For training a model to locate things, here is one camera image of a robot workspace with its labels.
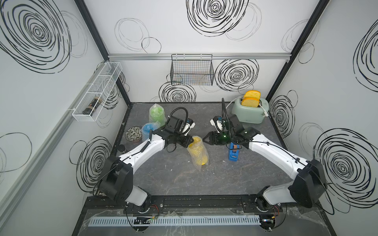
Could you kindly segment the blue tape dispenser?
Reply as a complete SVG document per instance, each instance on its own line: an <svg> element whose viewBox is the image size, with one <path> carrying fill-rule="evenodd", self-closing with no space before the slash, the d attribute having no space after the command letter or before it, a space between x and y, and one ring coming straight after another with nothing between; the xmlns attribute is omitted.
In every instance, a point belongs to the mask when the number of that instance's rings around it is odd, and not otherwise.
<svg viewBox="0 0 378 236"><path fill-rule="evenodd" d="M231 143L230 144L230 148L229 148L229 157L228 159L230 161L234 161L236 162L238 160L238 157L239 157L239 150L240 150L240 145L238 145L239 149L238 150L233 150L233 145L235 145L234 143Z"/></svg>

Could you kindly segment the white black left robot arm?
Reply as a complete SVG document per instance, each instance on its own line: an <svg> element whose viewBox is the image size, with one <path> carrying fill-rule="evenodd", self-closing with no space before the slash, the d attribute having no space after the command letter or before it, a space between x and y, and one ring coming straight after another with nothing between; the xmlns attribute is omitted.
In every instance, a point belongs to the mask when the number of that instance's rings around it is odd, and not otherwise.
<svg viewBox="0 0 378 236"><path fill-rule="evenodd" d="M151 195L133 183L133 175L149 158L175 144L187 148L194 142L192 136L162 129L150 131L149 138L133 150L120 156L111 155L102 168L97 189L117 204L130 203L145 211Z"/></svg>

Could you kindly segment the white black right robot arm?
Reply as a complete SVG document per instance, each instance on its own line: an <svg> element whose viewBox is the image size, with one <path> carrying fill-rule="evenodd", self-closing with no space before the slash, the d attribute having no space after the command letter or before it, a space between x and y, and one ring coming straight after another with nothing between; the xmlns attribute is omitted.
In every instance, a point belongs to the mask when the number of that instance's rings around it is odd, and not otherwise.
<svg viewBox="0 0 378 236"><path fill-rule="evenodd" d="M215 116L210 121L215 131L204 137L209 145L241 145L254 151L284 171L291 182L278 186L264 187L255 198L257 209L269 211L273 206L283 203L298 203L312 208L326 192L327 183L322 164L299 157L269 140L253 127L245 128L235 115Z"/></svg>

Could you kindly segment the yellow plastic wine glass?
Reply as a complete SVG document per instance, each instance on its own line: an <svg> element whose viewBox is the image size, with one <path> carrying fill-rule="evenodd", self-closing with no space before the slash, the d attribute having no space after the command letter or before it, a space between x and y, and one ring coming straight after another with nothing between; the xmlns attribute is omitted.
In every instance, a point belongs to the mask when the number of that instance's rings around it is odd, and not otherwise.
<svg viewBox="0 0 378 236"><path fill-rule="evenodd" d="M203 143L191 144L188 152L194 165L202 166L208 163L208 152Z"/></svg>

